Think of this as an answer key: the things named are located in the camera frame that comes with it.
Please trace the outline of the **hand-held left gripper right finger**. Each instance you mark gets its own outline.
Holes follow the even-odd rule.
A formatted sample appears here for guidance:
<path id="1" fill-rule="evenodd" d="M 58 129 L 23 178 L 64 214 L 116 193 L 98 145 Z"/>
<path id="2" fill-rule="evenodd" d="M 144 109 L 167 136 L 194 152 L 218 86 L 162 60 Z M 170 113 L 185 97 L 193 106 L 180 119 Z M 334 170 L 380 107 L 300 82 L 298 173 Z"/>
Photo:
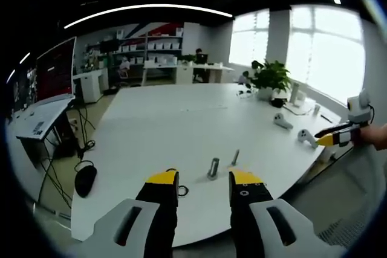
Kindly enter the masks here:
<path id="1" fill-rule="evenodd" d="M 342 257 L 313 223 L 283 199 L 275 199 L 262 179 L 240 169 L 229 171 L 230 226 L 237 257 Z"/>

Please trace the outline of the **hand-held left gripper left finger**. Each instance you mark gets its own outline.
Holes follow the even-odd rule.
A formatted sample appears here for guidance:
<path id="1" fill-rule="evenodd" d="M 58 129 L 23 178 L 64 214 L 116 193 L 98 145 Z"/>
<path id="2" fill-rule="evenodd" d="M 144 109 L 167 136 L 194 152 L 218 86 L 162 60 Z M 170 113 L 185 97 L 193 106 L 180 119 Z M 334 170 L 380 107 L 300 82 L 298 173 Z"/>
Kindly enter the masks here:
<path id="1" fill-rule="evenodd" d="M 102 216 L 92 235 L 70 248 L 70 257 L 172 257 L 178 189 L 176 169 L 152 175 L 135 199 Z"/>

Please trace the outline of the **person's right hand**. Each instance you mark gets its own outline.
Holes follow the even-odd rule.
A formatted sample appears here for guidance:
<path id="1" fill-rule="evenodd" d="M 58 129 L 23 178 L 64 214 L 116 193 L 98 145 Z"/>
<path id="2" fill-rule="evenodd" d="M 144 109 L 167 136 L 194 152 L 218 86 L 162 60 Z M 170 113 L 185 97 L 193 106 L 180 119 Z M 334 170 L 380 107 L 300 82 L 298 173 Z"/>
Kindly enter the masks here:
<path id="1" fill-rule="evenodd" d="M 376 150 L 387 148 L 387 124 L 383 126 L 367 126 L 360 130 L 361 139 L 368 144 L 372 144 Z"/>

